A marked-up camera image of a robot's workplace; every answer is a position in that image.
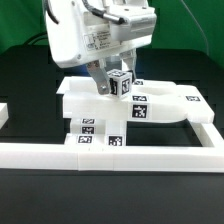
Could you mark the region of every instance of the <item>black tabletop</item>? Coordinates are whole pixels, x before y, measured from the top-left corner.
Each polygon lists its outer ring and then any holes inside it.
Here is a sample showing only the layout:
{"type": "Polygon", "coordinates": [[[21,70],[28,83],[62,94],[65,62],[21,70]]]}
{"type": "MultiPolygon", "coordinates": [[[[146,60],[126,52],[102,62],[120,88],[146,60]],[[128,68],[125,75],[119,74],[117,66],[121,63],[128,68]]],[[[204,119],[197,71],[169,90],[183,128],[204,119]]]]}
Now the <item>black tabletop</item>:
{"type": "MultiPolygon", "coordinates": [[[[195,85],[224,137],[224,71],[193,50],[138,49],[137,76],[195,85]]],[[[56,96],[64,75],[48,47],[17,46],[0,56],[0,102],[9,120],[1,142],[63,144],[69,121],[56,96]]],[[[127,145],[201,146],[187,121],[129,123],[127,145]]],[[[0,170],[1,223],[223,223],[224,175],[158,172],[0,170]]]]}

